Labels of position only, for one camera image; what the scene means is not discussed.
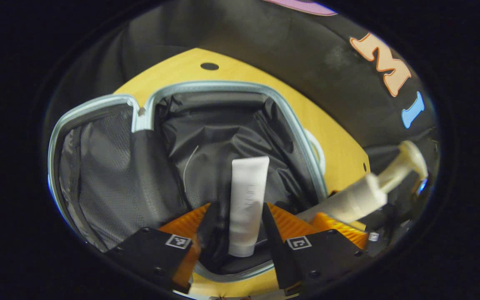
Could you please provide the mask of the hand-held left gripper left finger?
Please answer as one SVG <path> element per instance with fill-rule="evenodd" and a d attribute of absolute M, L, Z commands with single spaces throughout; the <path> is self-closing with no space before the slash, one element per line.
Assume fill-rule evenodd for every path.
<path fill-rule="evenodd" d="M 147 282 L 186 294 L 200 255 L 212 239 L 218 213 L 219 205 L 208 203 L 158 229 L 143 227 L 106 255 Z"/>

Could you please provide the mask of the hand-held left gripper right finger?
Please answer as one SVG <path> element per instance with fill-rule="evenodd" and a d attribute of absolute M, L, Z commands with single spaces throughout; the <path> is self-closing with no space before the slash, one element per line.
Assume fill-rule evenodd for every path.
<path fill-rule="evenodd" d="M 367 265 L 368 255 L 337 230 L 318 230 L 270 203 L 262 221 L 279 289 L 310 298 Z"/>

